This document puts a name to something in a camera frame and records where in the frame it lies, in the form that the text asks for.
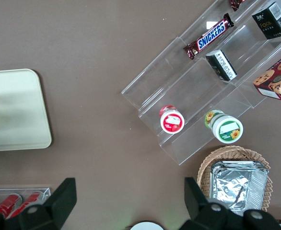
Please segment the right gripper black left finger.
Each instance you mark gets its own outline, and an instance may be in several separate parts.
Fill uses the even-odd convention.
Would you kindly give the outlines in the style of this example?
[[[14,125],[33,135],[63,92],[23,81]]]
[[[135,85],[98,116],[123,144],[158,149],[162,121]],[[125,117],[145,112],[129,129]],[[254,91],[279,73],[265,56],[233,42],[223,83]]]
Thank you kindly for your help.
[[[59,230],[76,202],[76,180],[66,178],[43,204],[27,207],[10,219],[0,214],[0,230]]]

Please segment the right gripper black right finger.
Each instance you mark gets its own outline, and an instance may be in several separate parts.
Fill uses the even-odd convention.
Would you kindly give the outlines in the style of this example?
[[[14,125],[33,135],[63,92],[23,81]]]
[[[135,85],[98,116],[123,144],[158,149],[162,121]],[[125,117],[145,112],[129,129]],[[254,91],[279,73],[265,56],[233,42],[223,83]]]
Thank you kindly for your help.
[[[193,177],[185,178],[184,198],[190,219],[182,230],[281,230],[279,222],[265,211],[250,209],[240,216],[209,202]]]

